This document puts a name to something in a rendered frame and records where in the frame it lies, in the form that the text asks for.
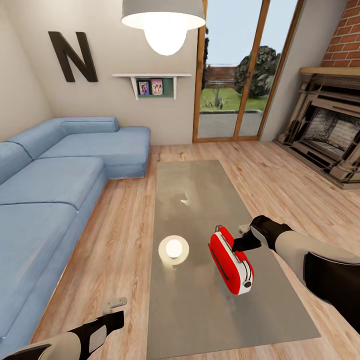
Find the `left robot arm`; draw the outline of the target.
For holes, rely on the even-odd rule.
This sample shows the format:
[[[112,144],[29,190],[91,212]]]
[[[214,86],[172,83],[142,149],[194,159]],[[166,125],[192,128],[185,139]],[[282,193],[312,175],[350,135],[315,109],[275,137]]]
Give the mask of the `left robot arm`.
[[[102,316],[71,331],[25,346],[3,360],[87,360],[106,337],[124,327],[124,311],[112,309],[128,303],[126,297],[104,302]]]

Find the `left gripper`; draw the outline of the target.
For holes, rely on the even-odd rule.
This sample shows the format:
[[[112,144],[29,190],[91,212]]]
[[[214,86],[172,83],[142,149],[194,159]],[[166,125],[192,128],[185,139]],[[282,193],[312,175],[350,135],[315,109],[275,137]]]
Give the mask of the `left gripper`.
[[[107,336],[110,335],[115,330],[121,329],[124,327],[124,311],[118,311],[111,314],[106,314],[103,316],[103,318],[106,318],[109,320],[110,323],[110,330]]]

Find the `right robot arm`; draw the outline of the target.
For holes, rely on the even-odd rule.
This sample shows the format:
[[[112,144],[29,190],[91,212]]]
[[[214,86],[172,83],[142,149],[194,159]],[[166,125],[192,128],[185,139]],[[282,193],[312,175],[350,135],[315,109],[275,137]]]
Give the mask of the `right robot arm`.
[[[238,228],[232,252],[274,250],[316,298],[333,305],[360,334],[360,257],[260,215]]]

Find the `radio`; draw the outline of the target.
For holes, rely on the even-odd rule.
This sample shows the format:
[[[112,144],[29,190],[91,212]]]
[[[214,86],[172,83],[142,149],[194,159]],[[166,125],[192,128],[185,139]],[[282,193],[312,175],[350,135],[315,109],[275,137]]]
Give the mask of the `radio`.
[[[225,227],[217,225],[208,247],[227,288],[238,296],[250,292],[254,269],[244,251],[232,252],[234,240]]]

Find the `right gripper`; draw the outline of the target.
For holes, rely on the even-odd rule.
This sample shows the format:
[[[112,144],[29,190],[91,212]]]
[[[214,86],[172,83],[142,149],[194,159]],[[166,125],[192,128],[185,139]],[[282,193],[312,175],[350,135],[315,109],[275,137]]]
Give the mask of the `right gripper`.
[[[247,234],[246,233],[242,238],[236,238],[233,242],[234,245],[232,247],[232,252],[244,252],[244,251],[249,251],[249,250],[253,250],[256,248],[260,248],[262,245],[260,244],[253,244],[248,238],[247,238]]]

